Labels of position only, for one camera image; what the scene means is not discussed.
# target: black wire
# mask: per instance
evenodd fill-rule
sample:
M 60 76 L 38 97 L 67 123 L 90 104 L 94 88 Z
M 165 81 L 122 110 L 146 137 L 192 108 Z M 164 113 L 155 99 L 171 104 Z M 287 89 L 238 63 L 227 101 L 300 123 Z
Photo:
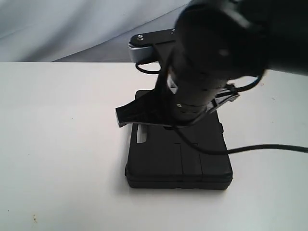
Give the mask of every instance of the black wire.
M 158 75 L 160 73 L 160 70 L 159 71 L 149 71 L 149 70 L 144 70 L 141 67 L 139 67 L 140 65 L 150 64 L 150 63 L 153 63 L 155 61 L 156 60 L 154 58 L 147 58 L 147 59 L 141 60 L 139 62 L 136 62 L 135 67 L 137 68 L 138 71 L 143 72 L 145 74 Z
M 164 66 L 162 66 L 162 69 L 159 73 L 159 77 L 161 79 L 166 78 L 168 74 L 168 67 L 171 64 L 172 61 L 172 53 L 173 50 L 170 52 L 167 61 Z M 249 90 L 253 87 L 255 87 L 262 79 L 263 73 L 257 78 L 257 80 L 251 84 L 248 84 L 244 87 L 240 88 L 234 88 L 239 91 L 246 91 Z M 230 149 L 226 151 L 213 151 L 213 150 L 206 150 L 203 148 L 200 148 L 196 145 L 194 145 L 175 125 L 173 122 L 173 119 L 171 116 L 168 116 L 168 119 L 171 122 L 172 129 L 177 133 L 177 135 L 192 149 L 197 150 L 198 152 L 202 154 L 207 154 L 207 155 L 229 155 L 229 154 L 235 154 L 235 153 L 241 153 L 241 152 L 247 152 L 247 151 L 252 151 L 252 150 L 261 150 L 261 149 L 279 149 L 279 150 L 288 150 L 288 151 L 294 151 L 294 152 L 301 152 L 301 153 L 308 153 L 308 148 L 306 147 L 299 147 L 299 146 L 292 146 L 292 145 L 283 145 L 283 144 L 260 144 L 260 145 L 253 145 L 253 146 L 246 146 L 246 147 L 241 147 L 241 148 L 235 148 L 235 149 Z

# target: white surface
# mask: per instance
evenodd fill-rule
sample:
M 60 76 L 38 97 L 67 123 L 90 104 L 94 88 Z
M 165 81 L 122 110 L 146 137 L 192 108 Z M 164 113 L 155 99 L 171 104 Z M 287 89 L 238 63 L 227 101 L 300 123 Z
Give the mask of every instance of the white surface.
M 232 155 L 224 192 L 134 190 L 124 177 L 129 127 L 117 127 L 115 107 L 151 89 L 154 76 L 133 64 L 0 70 L 1 231 L 308 230 L 307 154 Z M 269 72 L 222 107 L 228 148 L 308 146 L 307 85 L 308 77 Z
M 0 61 L 60 59 L 106 42 L 188 2 L 0 0 Z

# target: screw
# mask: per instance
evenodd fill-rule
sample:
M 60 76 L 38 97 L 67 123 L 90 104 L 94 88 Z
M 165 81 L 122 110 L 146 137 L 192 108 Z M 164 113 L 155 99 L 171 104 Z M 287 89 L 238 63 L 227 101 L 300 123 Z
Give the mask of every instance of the screw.
M 225 49 L 221 49 L 218 51 L 218 54 L 220 54 L 221 56 L 228 56 L 229 55 L 229 51 L 228 50 L 225 50 Z
M 138 35 L 137 39 L 138 39 L 139 41 L 143 41 L 143 40 L 144 40 L 143 35 Z

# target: white table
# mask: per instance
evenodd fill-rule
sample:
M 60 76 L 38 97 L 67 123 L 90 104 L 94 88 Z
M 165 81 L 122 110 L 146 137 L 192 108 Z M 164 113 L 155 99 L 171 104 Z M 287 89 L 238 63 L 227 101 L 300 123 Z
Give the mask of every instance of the white table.
M 223 192 L 131 189 L 130 126 L 117 127 L 115 107 L 155 83 L 133 64 L 1 63 L 0 73 L 1 231 L 308 230 L 307 154 L 231 155 Z M 307 86 L 268 72 L 219 109 L 227 147 L 308 146 Z

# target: white fabric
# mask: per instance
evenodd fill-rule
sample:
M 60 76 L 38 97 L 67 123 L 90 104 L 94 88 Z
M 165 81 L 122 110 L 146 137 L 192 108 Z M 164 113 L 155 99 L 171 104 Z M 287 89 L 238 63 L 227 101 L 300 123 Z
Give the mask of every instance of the white fabric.
M 0 62 L 53 61 L 112 39 L 189 0 L 0 0 Z

